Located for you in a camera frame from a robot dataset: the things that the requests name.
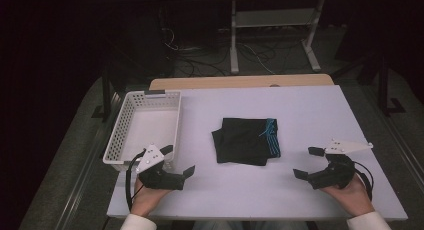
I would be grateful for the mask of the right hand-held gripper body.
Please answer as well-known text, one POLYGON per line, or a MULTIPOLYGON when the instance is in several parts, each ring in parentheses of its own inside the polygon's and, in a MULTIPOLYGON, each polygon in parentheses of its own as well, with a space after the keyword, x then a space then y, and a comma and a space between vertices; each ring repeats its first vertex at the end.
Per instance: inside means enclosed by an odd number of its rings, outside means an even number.
POLYGON ((328 165, 324 170, 309 174, 308 182, 314 189, 321 189, 329 186, 338 186, 345 188, 352 180, 355 174, 358 174, 364 182, 367 190, 373 189, 373 176, 371 172, 361 164, 369 174, 360 172, 356 169, 357 162, 353 161, 348 153, 353 153, 362 150, 370 150, 373 147, 372 143, 358 143, 346 140, 332 139, 330 143, 324 147, 325 157, 328 165))

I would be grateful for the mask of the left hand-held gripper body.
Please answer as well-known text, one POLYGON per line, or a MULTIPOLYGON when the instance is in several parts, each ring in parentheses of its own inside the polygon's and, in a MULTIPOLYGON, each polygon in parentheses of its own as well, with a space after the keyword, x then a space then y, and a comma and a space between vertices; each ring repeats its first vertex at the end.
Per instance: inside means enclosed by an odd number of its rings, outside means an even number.
POLYGON ((169 173, 164 169, 165 157, 155 145, 149 145, 136 159, 137 178, 150 189, 182 190, 185 183, 183 174, 169 173))

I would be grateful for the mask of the white perforated plastic basket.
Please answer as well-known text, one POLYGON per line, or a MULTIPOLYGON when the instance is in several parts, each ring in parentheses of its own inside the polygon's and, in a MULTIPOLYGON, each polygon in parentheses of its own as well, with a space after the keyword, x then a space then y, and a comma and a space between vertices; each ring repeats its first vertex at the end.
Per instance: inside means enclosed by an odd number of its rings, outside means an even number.
POLYGON ((181 93, 179 91, 132 91, 124 98, 116 118, 103 162, 126 171, 131 160, 149 145, 159 149, 172 145, 165 170, 173 168, 178 152, 181 93))

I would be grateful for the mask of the black shorts with blue stripes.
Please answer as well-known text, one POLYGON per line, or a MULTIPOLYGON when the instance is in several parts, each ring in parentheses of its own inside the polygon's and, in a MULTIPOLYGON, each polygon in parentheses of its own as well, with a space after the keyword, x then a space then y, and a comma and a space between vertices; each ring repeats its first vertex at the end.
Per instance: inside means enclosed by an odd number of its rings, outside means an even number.
POLYGON ((281 157, 274 118, 224 118, 212 137, 218 163, 265 166, 269 159, 281 157))

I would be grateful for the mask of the person's left hand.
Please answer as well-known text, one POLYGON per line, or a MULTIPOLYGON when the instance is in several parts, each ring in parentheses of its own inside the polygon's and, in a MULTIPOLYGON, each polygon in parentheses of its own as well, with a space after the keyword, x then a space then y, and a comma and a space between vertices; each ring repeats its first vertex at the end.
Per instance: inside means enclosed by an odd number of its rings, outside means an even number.
POLYGON ((137 179, 130 213, 147 217, 168 193, 170 193, 170 190, 145 188, 142 182, 137 179))

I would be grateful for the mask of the person's right hand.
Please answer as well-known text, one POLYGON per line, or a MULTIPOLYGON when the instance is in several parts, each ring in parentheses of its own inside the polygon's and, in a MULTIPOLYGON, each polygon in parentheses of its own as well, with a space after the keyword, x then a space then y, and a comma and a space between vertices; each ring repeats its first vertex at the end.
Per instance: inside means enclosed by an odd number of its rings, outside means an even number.
POLYGON ((321 188, 321 191, 333 197, 352 217, 358 217, 375 211, 368 197, 365 185, 357 175, 343 189, 330 186, 321 188))

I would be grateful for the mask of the black metal stand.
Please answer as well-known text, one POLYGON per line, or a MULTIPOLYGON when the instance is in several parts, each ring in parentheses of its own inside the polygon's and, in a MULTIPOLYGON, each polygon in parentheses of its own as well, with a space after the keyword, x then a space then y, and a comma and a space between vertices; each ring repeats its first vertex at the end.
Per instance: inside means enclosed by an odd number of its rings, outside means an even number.
POLYGON ((365 56, 363 68, 357 78, 361 85, 370 85, 377 79, 377 106, 382 113, 390 117, 395 113, 405 113, 398 99, 388 98, 389 68, 382 54, 370 53, 365 56))
POLYGON ((92 114, 92 118, 98 118, 98 119, 101 119, 103 122, 106 122, 111 114, 112 95, 113 95, 111 72, 108 68, 105 68, 102 71, 101 83, 102 83, 102 105, 97 106, 95 108, 92 114))

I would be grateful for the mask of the white metal table frame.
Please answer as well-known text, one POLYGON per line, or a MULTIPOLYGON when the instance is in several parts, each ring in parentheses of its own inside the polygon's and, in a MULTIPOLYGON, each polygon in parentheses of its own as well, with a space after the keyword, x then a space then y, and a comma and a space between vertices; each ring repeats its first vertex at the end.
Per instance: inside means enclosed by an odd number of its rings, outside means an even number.
POLYGON ((317 0, 314 8, 294 8, 278 10, 246 10, 239 11, 235 0, 231 3, 231 45, 230 45, 230 70, 236 75, 239 73, 236 30, 251 27, 277 27, 277 26, 307 26, 308 35, 301 40, 313 72, 320 72, 321 66, 315 56, 312 43, 318 27, 325 0, 317 0))

